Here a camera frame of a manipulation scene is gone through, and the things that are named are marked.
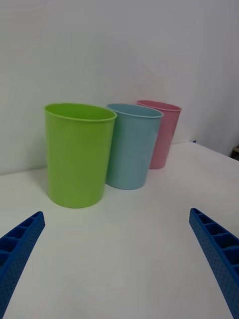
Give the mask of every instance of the wall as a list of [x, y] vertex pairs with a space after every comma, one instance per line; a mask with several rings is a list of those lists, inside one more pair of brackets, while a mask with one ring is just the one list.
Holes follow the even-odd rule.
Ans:
[[236, 0], [2, 0], [0, 173], [45, 166], [42, 107], [182, 106], [175, 143], [239, 143]]

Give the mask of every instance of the cup rim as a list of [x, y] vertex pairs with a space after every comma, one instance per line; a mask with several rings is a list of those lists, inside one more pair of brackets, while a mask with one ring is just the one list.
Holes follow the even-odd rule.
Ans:
[[[107, 105], [107, 108], [111, 109], [111, 106], [113, 105], [128, 105], [128, 106], [133, 106], [133, 107], [141, 107], [141, 108], [145, 108], [148, 110], [148, 107], [145, 105], [139, 105], [139, 104], [129, 104], [129, 103], [111, 103]], [[119, 113], [119, 114], [123, 114], [123, 115], [128, 115], [128, 116], [132, 116], [132, 117], [137, 117], [137, 118], [143, 118], [143, 119], [160, 119], [163, 117], [163, 113], [160, 110], [154, 109], [158, 115], [139, 115], [139, 114], [131, 114], [131, 113], [126, 113], [126, 112], [122, 112], [122, 111], [118, 111], [118, 110], [114, 110], [111, 109], [112, 111], [114, 111], [115, 113]]]
[[137, 103], [138, 103], [138, 105], [150, 107], [150, 108], [153, 108], [155, 110], [160, 110], [160, 111], [168, 111], [168, 112], [181, 112], [182, 111], [182, 108], [180, 108], [179, 106], [164, 103], [164, 102], [159, 102], [159, 101], [138, 100]]
[[[107, 110], [109, 112], [112, 113], [112, 117], [111, 118], [105, 118], [105, 119], [81, 119], [81, 118], [73, 118], [73, 117], [68, 117], [68, 116], [63, 116], [63, 115], [59, 115], [59, 114], [55, 114], [51, 111], [49, 111], [47, 108], [49, 106], [57, 106], [57, 105], [64, 105], [64, 104], [68, 104], [68, 105], [74, 105], [74, 106], [89, 106], [89, 107], [93, 107], [93, 108], [97, 108], [97, 109], [103, 109], [103, 110]], [[91, 104], [84, 104], [84, 103], [71, 103], [71, 102], [62, 102], [62, 103], [51, 103], [51, 104], [47, 104], [46, 106], [44, 106], [43, 108], [44, 112], [47, 114], [50, 114], [52, 116], [58, 117], [58, 118], [62, 118], [62, 119], [66, 119], [66, 120], [72, 120], [72, 121], [80, 121], [80, 122], [108, 122], [108, 121], [112, 121], [115, 120], [117, 117], [116, 112], [114, 112], [111, 109], [107, 109], [106, 107], [103, 106], [97, 106], [97, 105], [91, 105]]]

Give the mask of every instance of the blue cup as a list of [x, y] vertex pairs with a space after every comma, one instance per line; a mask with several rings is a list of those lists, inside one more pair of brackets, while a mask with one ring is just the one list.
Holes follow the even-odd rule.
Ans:
[[163, 113], [134, 104], [109, 104], [117, 113], [106, 183], [120, 189], [144, 185]]

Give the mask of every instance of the plastic cup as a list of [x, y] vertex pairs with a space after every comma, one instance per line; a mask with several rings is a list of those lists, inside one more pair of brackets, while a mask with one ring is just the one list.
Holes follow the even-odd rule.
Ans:
[[120, 189], [144, 185], [163, 114], [132, 104], [109, 104], [117, 113], [106, 183]]
[[158, 131], [158, 136], [150, 163], [150, 169], [163, 168], [168, 158], [174, 132], [182, 109], [175, 105], [148, 100], [139, 100], [137, 101], [137, 104], [159, 110], [164, 115]]
[[70, 208], [94, 205], [104, 192], [116, 113], [72, 103], [44, 111], [50, 199]]

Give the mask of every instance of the white table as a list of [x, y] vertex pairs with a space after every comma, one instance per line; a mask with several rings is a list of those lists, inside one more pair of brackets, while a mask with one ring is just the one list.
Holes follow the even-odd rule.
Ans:
[[174, 145], [146, 185], [84, 209], [47, 197], [46, 170], [0, 177], [0, 237], [44, 212], [4, 319], [230, 319], [188, 223], [196, 207], [239, 237], [239, 162]]

